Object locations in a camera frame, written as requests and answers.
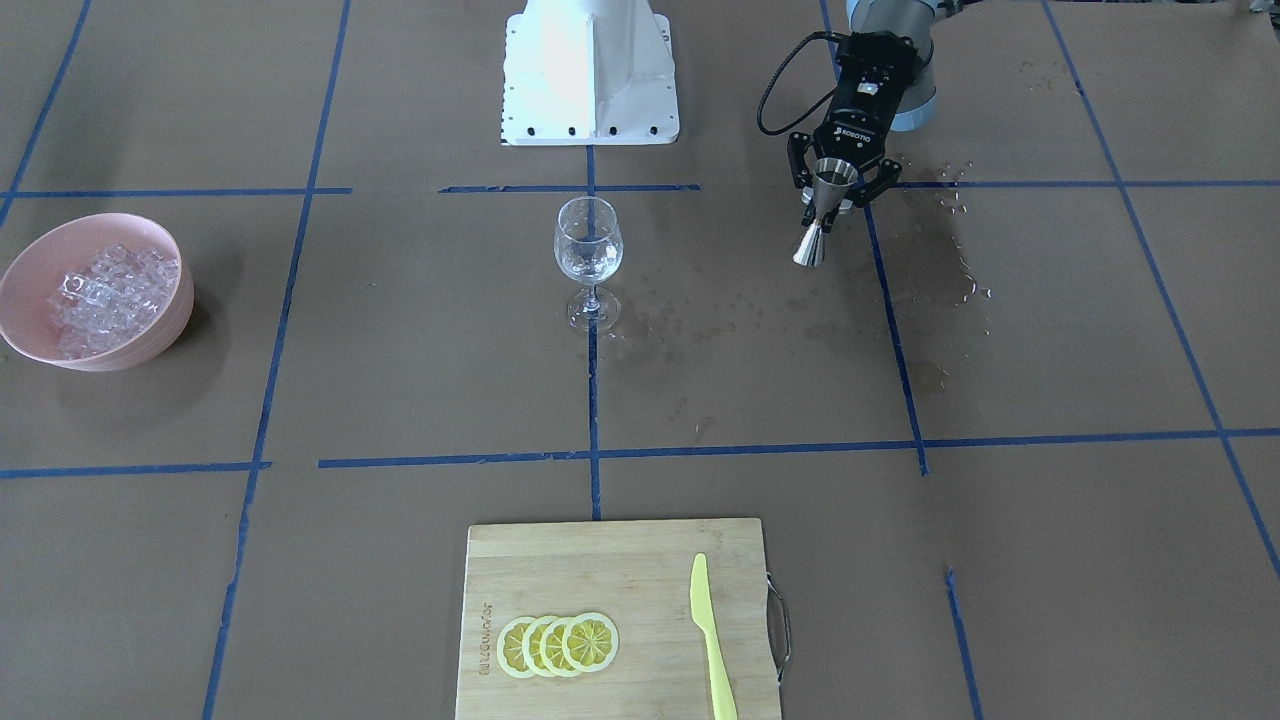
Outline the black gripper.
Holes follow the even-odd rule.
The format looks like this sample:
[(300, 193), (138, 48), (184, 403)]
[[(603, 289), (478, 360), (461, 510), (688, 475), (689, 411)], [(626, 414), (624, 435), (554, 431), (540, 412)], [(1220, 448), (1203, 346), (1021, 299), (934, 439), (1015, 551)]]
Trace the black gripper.
[(873, 85), (876, 91), (870, 94), (869, 87), (838, 85), (812, 135), (788, 132), (788, 167), (806, 204), (801, 220), (806, 228), (814, 224), (822, 228), (810, 161), (836, 158), (846, 163), (849, 187), (840, 204), (841, 213), (868, 208), (899, 182), (899, 161), (884, 156), (884, 146), (905, 88)]

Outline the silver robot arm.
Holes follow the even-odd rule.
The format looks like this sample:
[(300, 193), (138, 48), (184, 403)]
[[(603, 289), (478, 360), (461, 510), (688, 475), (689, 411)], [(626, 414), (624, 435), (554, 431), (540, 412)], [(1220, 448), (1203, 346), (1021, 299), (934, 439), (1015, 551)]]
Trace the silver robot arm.
[(776, 70), (810, 44), (835, 50), (835, 87), (796, 120), (787, 135), (794, 186), (810, 197), (803, 215), (809, 236), (828, 233), (841, 208), (867, 208), (900, 178), (890, 159), (892, 133), (923, 127), (937, 106), (933, 26), (960, 12), (959, 1), (850, 1), (849, 31), (805, 36)]

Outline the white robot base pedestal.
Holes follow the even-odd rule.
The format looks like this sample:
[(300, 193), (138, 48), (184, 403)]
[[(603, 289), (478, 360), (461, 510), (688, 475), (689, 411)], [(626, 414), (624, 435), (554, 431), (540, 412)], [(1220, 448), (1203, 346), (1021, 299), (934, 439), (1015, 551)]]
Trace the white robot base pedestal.
[(678, 140), (671, 23), (649, 1), (529, 1), (507, 18), (504, 41), (502, 143)]

